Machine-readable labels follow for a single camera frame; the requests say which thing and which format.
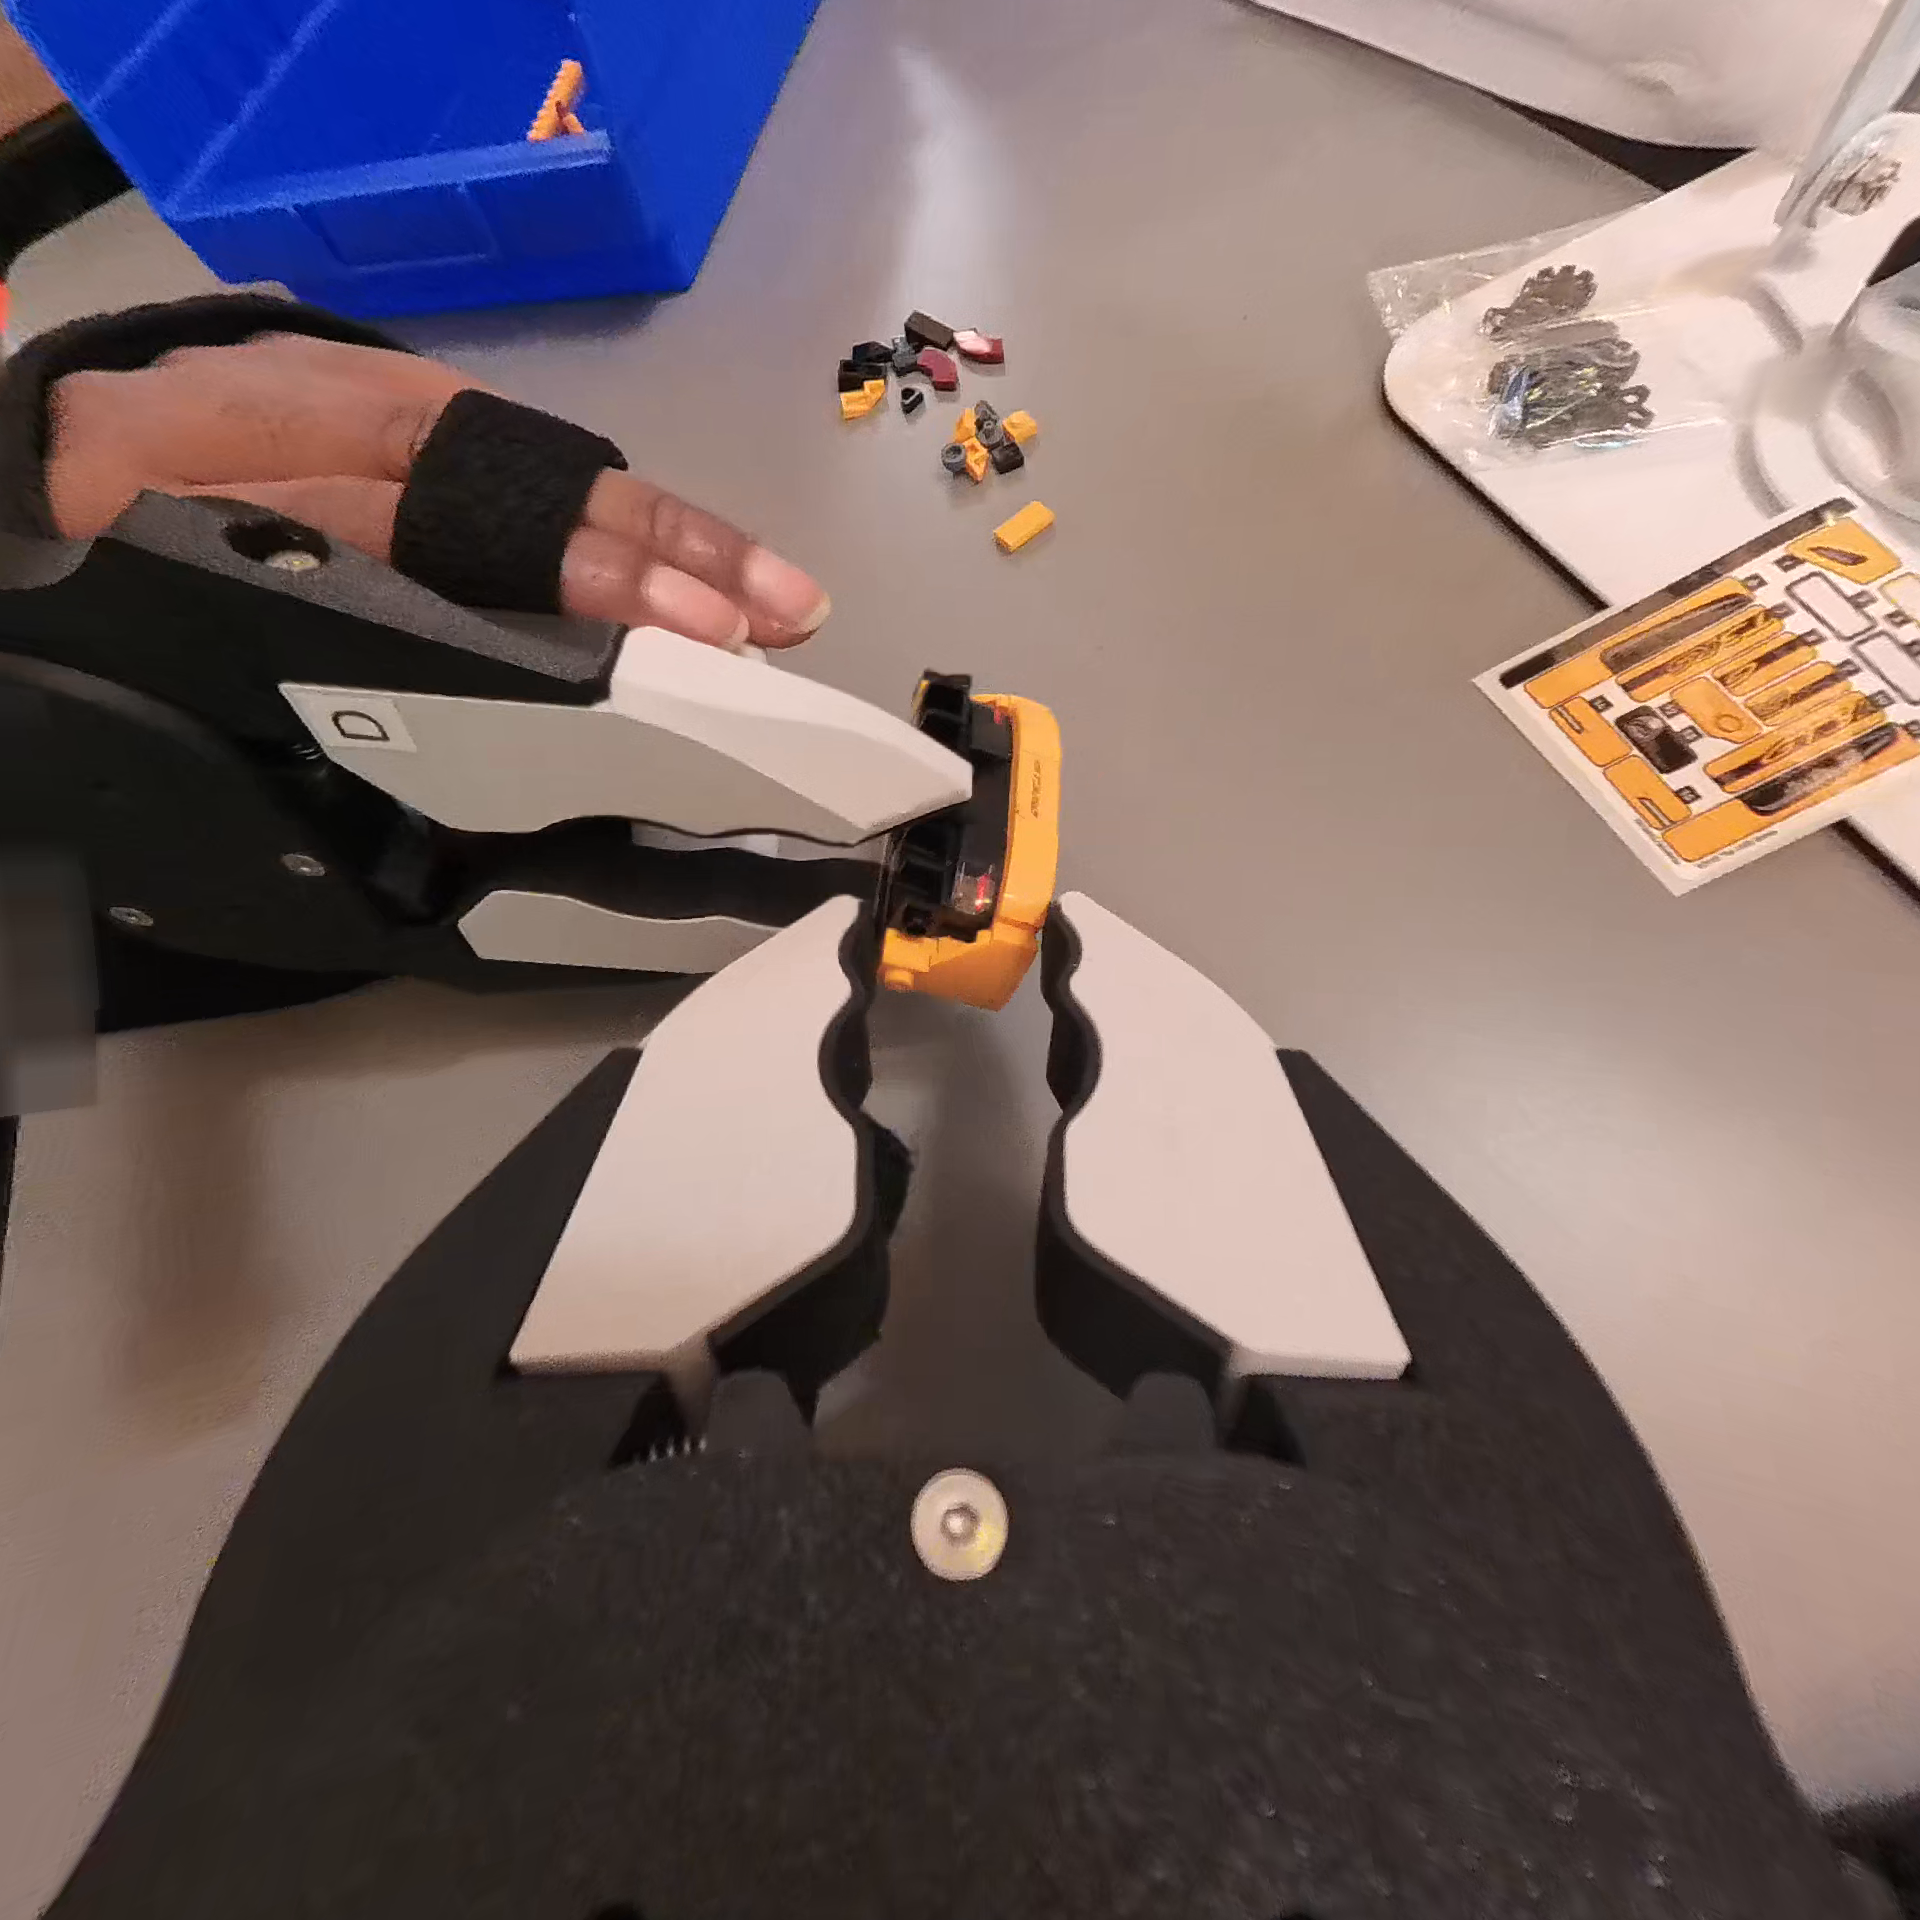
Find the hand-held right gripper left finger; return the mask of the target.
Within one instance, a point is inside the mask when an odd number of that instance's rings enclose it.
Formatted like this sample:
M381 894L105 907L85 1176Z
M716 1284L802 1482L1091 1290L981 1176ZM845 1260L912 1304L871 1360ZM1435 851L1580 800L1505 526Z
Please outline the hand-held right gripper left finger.
M890 1298L873 922L833 897L640 1048L512 1342L533 1377L834 1382Z

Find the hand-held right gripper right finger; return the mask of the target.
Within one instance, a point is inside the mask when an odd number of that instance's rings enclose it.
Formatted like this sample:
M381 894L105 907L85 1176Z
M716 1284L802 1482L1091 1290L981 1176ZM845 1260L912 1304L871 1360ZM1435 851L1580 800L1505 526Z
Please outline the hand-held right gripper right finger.
M1280 1048L1088 894L1051 907L1037 1307L1095 1382L1399 1382L1408 1342Z

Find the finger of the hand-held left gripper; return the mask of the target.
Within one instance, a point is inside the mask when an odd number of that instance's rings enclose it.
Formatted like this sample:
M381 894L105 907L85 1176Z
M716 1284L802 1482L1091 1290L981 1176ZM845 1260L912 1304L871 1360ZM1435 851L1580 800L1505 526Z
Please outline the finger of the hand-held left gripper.
M489 963L709 977L834 897L869 897L881 842L538 836L457 918Z
M972 800L961 753L858 697L632 632L589 707L283 683L320 750L455 833L621 822L863 846Z

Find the yellow black lego car section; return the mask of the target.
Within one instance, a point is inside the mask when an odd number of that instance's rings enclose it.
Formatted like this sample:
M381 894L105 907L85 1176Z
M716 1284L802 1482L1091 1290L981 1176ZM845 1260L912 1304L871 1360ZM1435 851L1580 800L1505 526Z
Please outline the yellow black lego car section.
M1041 953L1059 879L1059 721L961 674L925 674L912 721L967 761L972 794L890 842L875 897L877 985L994 1014Z

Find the pile of small lego pieces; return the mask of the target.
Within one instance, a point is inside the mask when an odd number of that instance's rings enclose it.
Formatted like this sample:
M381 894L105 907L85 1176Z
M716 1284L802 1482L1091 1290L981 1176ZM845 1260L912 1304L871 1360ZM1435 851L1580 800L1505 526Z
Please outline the pile of small lego pieces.
M983 484L993 473L1020 473L1041 434L1041 424L1023 408L1000 408L991 398L961 403L970 372L1002 368L1002 337L951 328L916 308L893 334L855 342L837 361L834 417L841 425L864 425L887 411L925 419L951 401L939 470L949 478Z

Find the person's left hand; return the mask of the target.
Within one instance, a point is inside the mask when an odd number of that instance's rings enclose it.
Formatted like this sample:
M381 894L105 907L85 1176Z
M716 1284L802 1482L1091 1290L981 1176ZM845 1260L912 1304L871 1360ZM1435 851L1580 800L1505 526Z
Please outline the person's left hand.
M417 460L471 390L434 360L285 332L129 372L80 370L49 398L51 521L58 537L85 539L145 491L225 496L389 561ZM560 526L571 617L737 651L802 646L833 610L800 566L628 471L599 471Z

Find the blue plastic bin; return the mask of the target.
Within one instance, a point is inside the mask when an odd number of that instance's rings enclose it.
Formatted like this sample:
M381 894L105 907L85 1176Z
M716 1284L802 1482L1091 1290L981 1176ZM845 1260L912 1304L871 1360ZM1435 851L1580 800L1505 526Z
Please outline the blue plastic bin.
M817 3L26 3L17 33L226 284L351 318L690 289ZM527 139L562 59L586 135Z

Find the yellow black sticker sheet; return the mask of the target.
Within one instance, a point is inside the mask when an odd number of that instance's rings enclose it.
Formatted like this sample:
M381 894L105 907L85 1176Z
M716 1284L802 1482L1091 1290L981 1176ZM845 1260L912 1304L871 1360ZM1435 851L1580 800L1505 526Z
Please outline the yellow black sticker sheet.
M1476 680L1672 894L1849 826L1916 888L1916 526L1828 498Z

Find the white book stand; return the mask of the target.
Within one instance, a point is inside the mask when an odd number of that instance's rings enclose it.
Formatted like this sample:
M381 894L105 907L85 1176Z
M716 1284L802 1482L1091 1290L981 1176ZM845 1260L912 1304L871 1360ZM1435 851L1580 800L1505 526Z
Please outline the white book stand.
M1919 546L1916 163L1916 4L1889 4L1805 158L1732 160L1584 232L1651 308L1652 379L1684 422L1445 465L1597 612L1836 496L1912 521Z

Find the plastic bag of black parts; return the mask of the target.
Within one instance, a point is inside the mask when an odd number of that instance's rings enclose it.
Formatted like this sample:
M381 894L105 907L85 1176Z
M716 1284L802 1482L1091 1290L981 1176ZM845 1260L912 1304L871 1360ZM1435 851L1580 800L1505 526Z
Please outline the plastic bag of black parts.
M1581 230L1370 270L1384 403L1456 466L1601 454L1684 417L1652 379L1647 302L1594 267Z

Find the white paper bag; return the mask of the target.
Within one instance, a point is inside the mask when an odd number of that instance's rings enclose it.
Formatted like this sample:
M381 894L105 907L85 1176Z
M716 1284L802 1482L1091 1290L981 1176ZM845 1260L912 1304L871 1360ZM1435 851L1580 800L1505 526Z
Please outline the white paper bag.
M1676 150L1803 151L1889 3L1269 3L1505 104Z

